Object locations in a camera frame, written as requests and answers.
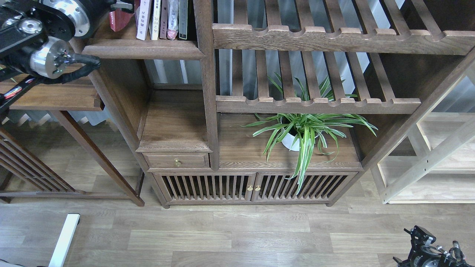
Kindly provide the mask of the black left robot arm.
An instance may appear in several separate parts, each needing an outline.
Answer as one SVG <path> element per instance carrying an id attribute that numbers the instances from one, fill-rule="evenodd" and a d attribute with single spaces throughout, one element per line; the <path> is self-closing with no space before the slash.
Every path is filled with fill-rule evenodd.
<path id="1" fill-rule="evenodd" d="M 1 5 L 1 81 L 26 74 L 1 94 L 1 113 L 32 87 L 68 83 L 100 67 L 97 56 L 70 52 L 72 38 L 88 38 L 114 10 L 134 13 L 136 0 L 7 0 Z"/>

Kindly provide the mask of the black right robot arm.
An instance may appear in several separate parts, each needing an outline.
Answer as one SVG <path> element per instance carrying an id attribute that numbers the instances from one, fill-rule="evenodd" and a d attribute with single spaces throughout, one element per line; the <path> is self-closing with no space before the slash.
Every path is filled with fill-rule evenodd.
<path id="1" fill-rule="evenodd" d="M 471 267 L 456 240 L 453 247 L 446 251 L 440 245 L 432 246 L 436 237 L 425 228 L 414 226 L 412 230 L 404 231 L 411 235 L 411 251 L 407 260 L 393 257 L 398 267 Z"/>

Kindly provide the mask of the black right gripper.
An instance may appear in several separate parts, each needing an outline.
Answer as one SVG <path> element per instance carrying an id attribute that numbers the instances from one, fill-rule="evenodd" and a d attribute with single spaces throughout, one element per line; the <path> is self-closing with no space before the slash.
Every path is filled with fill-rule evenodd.
<path id="1" fill-rule="evenodd" d="M 446 251 L 441 246 L 433 247 L 436 237 L 423 227 L 414 226 L 412 230 L 404 229 L 411 235 L 410 256 L 406 260 L 393 257 L 397 267 L 449 267 L 451 250 Z"/>

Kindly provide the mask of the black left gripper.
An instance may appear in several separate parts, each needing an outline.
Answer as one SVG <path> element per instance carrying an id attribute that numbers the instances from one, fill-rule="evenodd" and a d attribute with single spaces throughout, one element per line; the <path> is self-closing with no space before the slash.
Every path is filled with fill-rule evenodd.
<path id="1" fill-rule="evenodd" d="M 42 0 L 51 14 L 43 19 L 49 36 L 89 38 L 110 11 L 135 11 L 134 0 Z"/>

